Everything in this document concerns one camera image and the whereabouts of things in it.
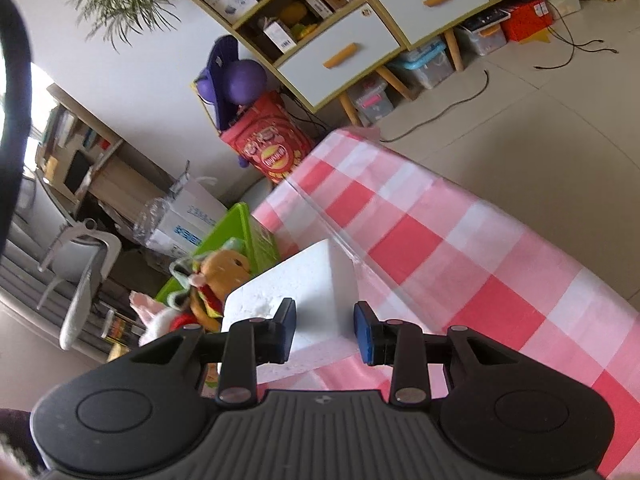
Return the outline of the hamburger plush toy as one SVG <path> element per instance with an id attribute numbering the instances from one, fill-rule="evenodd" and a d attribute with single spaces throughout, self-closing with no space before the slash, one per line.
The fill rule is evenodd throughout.
<path id="1" fill-rule="evenodd" d="M 195 269 L 186 266 L 186 257 L 180 258 L 171 263 L 169 271 L 180 288 L 168 294 L 168 307 L 191 312 L 212 333 L 221 330 L 229 295 L 251 278 L 247 258 L 230 249 L 212 252 Z"/>

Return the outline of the pink plush toy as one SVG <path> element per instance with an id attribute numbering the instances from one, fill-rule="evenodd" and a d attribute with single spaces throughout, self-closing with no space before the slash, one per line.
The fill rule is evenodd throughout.
<path id="1" fill-rule="evenodd" d="M 129 303 L 145 326 L 148 326 L 166 310 L 164 304 L 142 294 L 142 292 L 130 292 Z"/>

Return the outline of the red white checkered tablecloth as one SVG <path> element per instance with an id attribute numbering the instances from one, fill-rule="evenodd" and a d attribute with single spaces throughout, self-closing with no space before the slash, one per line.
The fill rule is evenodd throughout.
<path id="1" fill-rule="evenodd" d="M 593 388 L 615 417 L 600 473 L 638 477 L 638 311 L 523 223 L 355 128 L 330 133 L 250 222 L 282 257 L 340 242 L 380 318 L 465 325 Z"/>

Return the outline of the white foam block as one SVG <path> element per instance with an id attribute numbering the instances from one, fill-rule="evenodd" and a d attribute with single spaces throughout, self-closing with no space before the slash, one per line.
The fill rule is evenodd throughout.
<path id="1" fill-rule="evenodd" d="M 272 318 L 286 298 L 296 305 L 290 357 L 282 365 L 258 367 L 261 384 L 310 372 L 357 352 L 356 272 L 335 240 L 320 240 L 235 289 L 224 303 L 222 328 L 248 318 Z"/>

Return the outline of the green plastic bin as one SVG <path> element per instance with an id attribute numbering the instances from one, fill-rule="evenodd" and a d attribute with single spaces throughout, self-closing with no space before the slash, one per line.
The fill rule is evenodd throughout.
<path id="1" fill-rule="evenodd" d="M 280 262 L 276 239 L 250 214 L 246 203 L 228 210 L 194 254 L 186 256 L 186 266 L 195 269 L 197 262 L 221 249 L 235 250 L 247 258 L 252 278 Z"/>

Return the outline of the white paper shopping bag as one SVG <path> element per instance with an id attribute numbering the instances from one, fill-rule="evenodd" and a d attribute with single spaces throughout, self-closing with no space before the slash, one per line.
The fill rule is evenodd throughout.
<path id="1" fill-rule="evenodd" d="M 152 198 L 134 222 L 134 239 L 167 257 L 193 254 L 228 208 L 213 194 L 215 177 L 193 177 L 190 165 L 164 197 Z"/>

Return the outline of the white grey office chair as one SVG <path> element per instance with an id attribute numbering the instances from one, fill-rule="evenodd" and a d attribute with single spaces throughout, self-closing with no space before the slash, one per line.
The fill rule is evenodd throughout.
<path id="1" fill-rule="evenodd" d="M 9 232 L 9 258 L 25 273 L 29 307 L 62 318 L 61 349 L 79 341 L 121 250 L 120 239 L 93 220 L 74 220 L 41 171 L 24 177 Z"/>

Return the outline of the red snack bucket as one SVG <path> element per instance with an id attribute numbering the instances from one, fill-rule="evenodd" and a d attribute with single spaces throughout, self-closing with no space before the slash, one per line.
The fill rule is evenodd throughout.
<path id="1" fill-rule="evenodd" d="M 292 174 L 314 147 L 311 138 L 292 122 L 275 91 L 245 107 L 220 138 L 243 162 L 275 184 Z"/>

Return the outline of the wooden desk bookshelf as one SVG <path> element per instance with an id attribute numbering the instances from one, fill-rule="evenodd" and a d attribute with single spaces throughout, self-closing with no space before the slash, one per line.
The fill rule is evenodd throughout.
<path id="1" fill-rule="evenodd" d="M 57 84 L 46 130 L 36 151 L 37 169 L 74 218 L 91 207 L 128 223 L 150 200 L 165 196 L 174 178 Z"/>

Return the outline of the purple bounce ball toy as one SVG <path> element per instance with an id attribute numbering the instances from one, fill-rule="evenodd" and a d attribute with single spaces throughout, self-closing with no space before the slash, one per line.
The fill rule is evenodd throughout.
<path id="1" fill-rule="evenodd" d="M 226 131 L 241 107 L 252 105 L 266 92 L 268 78 L 262 64 L 239 58 L 238 40 L 227 35 L 215 41 L 194 84 L 201 102 L 213 110 L 214 125 Z"/>

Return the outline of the clear plastic storage box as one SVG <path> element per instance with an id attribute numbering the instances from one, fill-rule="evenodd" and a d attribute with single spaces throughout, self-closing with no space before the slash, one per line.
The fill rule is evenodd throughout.
<path id="1" fill-rule="evenodd" d="M 433 90 L 454 73 L 447 45 L 439 37 L 414 50 L 401 53 L 390 62 L 390 68 L 410 86 L 420 86 L 427 90 Z"/>

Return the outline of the wooden shelf cabinet with drawers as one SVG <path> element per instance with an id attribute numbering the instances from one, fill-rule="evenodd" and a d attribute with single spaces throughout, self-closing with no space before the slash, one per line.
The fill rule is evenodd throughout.
<path id="1" fill-rule="evenodd" d="M 321 20 L 316 28 L 281 50 L 262 31 L 294 0 L 258 0 L 235 21 L 206 0 L 192 0 L 273 76 L 290 90 L 306 110 L 321 110 L 339 100 L 351 122 L 358 120 L 347 91 L 371 74 L 382 77 L 403 98 L 414 94 L 388 68 L 402 52 L 444 36 L 456 70 L 464 65 L 454 26 L 485 10 L 492 0 L 350 0 Z"/>

